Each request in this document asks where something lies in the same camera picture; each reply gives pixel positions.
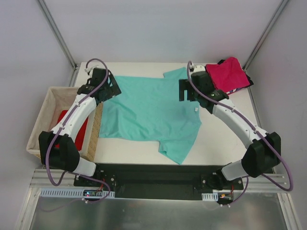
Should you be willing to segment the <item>teal t shirt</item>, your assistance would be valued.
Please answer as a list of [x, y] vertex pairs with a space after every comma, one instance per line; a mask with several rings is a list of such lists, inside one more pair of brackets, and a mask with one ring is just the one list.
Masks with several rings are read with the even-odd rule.
[[100, 138], [157, 141], [159, 153], [182, 164], [201, 126], [199, 104], [179, 101], [179, 80], [186, 68], [163, 78], [115, 76], [121, 94], [103, 105]]

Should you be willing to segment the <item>pink t shirt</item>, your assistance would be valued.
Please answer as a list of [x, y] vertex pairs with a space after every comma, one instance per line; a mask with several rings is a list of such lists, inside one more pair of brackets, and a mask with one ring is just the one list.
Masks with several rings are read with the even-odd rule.
[[216, 89], [226, 93], [250, 86], [248, 77], [235, 57], [229, 57], [221, 64], [207, 64], [205, 69]]

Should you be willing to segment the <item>black t shirt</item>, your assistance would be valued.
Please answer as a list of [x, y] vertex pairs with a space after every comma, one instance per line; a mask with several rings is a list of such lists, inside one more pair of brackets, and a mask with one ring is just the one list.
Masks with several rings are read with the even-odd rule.
[[216, 86], [225, 92], [253, 85], [251, 78], [243, 71], [235, 57], [222, 59], [216, 67]]

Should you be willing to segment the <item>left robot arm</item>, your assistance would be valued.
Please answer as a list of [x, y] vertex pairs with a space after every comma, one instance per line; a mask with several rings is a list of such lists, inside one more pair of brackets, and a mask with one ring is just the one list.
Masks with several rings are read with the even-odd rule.
[[46, 167], [85, 175], [90, 186], [101, 182], [96, 164], [81, 157], [76, 137], [89, 115], [103, 102], [121, 94], [110, 70], [95, 67], [88, 70], [91, 76], [77, 90], [72, 106], [49, 132], [42, 131], [38, 137], [40, 157]]

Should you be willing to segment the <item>patterned t shirt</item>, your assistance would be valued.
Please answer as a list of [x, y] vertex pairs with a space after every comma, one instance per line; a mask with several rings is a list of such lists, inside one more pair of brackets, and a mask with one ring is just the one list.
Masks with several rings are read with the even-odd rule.
[[235, 92], [237, 92], [237, 91], [239, 91], [239, 90], [241, 90], [242, 88], [236, 88], [236, 89], [233, 89], [233, 90], [230, 90], [230, 91], [228, 91], [226, 94], [227, 95], [231, 95], [231, 94], [233, 94], [233, 93], [235, 93]]

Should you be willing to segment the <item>wicker basket with cloth liner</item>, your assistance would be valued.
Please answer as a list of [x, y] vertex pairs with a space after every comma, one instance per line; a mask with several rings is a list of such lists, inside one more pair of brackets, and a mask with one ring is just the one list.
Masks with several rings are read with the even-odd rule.
[[[42, 131], [50, 131], [58, 122], [63, 110], [72, 106], [77, 95], [77, 87], [50, 87], [36, 119], [34, 128], [26, 146], [26, 151], [40, 158], [38, 137]], [[94, 111], [89, 114], [88, 122], [83, 139], [82, 149], [79, 151], [81, 157], [94, 161], [98, 135], [100, 131], [103, 104], [100, 103]]]

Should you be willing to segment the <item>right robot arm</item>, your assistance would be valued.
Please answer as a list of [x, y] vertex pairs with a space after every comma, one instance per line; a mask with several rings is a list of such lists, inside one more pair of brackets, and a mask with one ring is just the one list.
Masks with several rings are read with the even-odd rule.
[[241, 160], [223, 166], [206, 179], [208, 187], [227, 189], [238, 178], [256, 178], [280, 164], [280, 136], [275, 132], [268, 133], [239, 115], [229, 96], [214, 87], [206, 71], [194, 71], [190, 79], [180, 79], [178, 83], [180, 101], [199, 102], [202, 108], [222, 120], [246, 148]]

